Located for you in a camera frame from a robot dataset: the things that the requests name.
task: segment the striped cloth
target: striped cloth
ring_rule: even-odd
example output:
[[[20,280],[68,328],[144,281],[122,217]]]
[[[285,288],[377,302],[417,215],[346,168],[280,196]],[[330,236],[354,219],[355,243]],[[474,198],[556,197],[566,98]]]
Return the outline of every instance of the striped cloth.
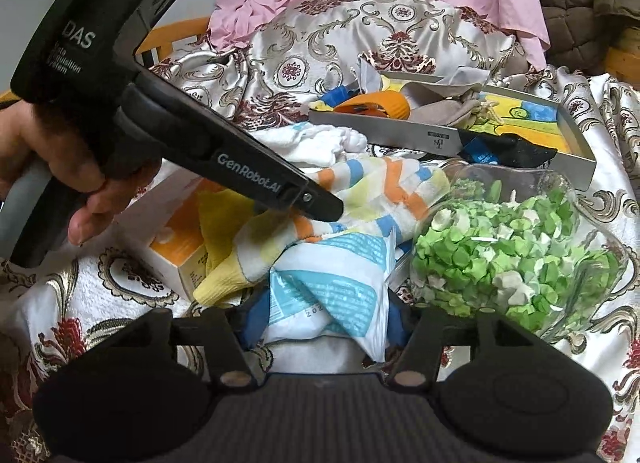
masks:
[[[346,232],[387,237],[395,230],[397,246],[413,238],[418,220],[449,191],[449,181],[440,169],[404,158],[349,160],[310,177],[344,201],[338,221],[326,223],[295,211],[268,210],[232,225],[220,210],[246,208],[246,198],[223,190],[201,199],[200,224],[209,262],[207,277],[193,294],[199,303],[213,305],[259,283],[281,253],[300,241],[316,242]]]

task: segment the wooden chair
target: wooden chair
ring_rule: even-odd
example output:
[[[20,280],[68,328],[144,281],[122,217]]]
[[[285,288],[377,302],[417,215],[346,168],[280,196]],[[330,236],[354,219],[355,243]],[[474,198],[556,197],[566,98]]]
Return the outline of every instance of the wooden chair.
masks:
[[[174,42],[190,37],[199,39],[207,31],[207,26],[209,26],[209,18],[197,18],[154,28],[146,36],[136,54],[142,55],[143,64],[150,68],[155,64],[153,50],[156,50],[158,61],[161,61],[174,50]],[[0,102],[9,100],[18,100],[18,97],[11,91],[0,93]]]
[[[640,28],[626,28],[609,48],[605,69],[622,82],[640,89]]]

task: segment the orange lid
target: orange lid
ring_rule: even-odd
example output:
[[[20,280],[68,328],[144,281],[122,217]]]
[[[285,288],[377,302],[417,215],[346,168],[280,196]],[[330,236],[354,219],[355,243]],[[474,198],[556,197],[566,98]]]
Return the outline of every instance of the orange lid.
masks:
[[[334,107],[334,111],[406,120],[411,113],[411,107],[404,95],[397,91],[376,91],[356,95]]]

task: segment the blue and white package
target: blue and white package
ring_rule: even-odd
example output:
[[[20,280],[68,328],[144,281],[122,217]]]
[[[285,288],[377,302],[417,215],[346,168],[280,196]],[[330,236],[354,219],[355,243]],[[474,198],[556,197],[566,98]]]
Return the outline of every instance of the blue and white package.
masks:
[[[388,295],[396,237],[353,231],[287,249],[270,271],[265,343],[348,335],[384,362]]]

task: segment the hand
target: hand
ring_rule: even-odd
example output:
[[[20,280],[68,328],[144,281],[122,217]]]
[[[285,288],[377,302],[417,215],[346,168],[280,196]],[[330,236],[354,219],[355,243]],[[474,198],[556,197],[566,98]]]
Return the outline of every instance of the hand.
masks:
[[[0,198],[37,154],[60,182],[79,192],[92,192],[71,220],[67,236],[75,245],[97,236],[114,215],[129,205],[141,186],[158,173],[160,162],[143,166],[126,180],[106,180],[78,132],[56,109],[19,101],[0,110]]]

